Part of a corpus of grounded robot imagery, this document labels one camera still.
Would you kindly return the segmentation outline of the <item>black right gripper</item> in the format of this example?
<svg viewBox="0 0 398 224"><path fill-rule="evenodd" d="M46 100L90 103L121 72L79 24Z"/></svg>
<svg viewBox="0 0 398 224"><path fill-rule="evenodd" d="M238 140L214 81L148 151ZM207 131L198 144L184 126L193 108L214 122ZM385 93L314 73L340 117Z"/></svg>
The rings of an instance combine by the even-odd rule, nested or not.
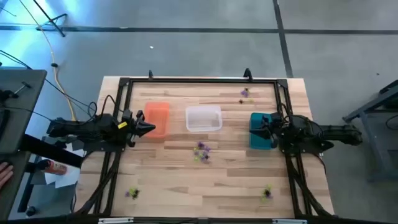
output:
<svg viewBox="0 0 398 224"><path fill-rule="evenodd" d="M278 139L284 125L280 113L252 114L249 121L249 132L263 139Z"/></svg>

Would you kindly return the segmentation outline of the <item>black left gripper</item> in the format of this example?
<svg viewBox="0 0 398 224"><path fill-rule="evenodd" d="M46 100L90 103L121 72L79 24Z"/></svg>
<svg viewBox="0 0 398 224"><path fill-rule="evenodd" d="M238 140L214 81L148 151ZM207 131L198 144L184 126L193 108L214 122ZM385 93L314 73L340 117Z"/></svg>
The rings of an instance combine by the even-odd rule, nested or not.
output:
<svg viewBox="0 0 398 224"><path fill-rule="evenodd" d="M145 122L142 110L137 112L136 118L136 120L133 118L132 111L129 109L124 110L122 113L121 124L123 124L123 127L121 128L121 132L127 143L135 143L136 136L141 138L155 129L154 124Z"/></svg>

